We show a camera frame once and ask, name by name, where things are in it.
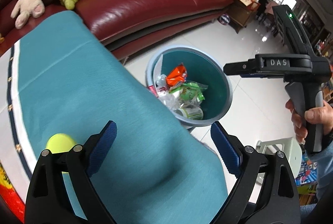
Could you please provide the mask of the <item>person blue sleeve forearm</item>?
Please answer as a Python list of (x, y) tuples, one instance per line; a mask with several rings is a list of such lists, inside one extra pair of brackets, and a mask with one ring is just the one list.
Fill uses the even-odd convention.
[(320, 200), (332, 181), (332, 132), (323, 136), (321, 152), (307, 152), (307, 156), (317, 163), (317, 199)]

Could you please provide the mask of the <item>person right hand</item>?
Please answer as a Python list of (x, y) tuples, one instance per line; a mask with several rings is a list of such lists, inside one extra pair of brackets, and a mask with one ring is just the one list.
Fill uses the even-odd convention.
[(291, 99), (289, 99), (285, 107), (291, 111), (291, 121), (293, 122), (294, 132), (296, 134), (296, 140), (303, 144), (308, 135), (307, 129), (303, 126), (303, 119), (311, 124), (319, 124), (323, 126), (323, 134), (325, 136), (330, 135), (332, 132), (332, 106), (327, 102), (323, 102), (322, 107), (316, 107), (305, 111), (304, 117), (300, 116), (293, 105)]

